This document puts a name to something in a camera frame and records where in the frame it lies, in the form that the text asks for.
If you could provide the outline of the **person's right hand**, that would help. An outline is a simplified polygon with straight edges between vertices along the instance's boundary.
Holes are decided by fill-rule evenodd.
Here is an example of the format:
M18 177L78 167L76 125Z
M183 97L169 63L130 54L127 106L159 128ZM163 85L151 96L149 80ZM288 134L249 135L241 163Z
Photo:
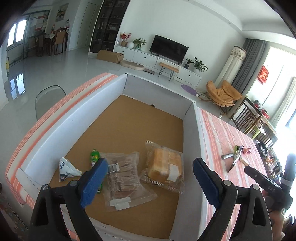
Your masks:
M283 223L284 223L284 217L285 217L285 209L281 210L271 210L269 209L269 218L271 221L271 228L273 232L273 240L279 241L282 240L285 236L283 234Z

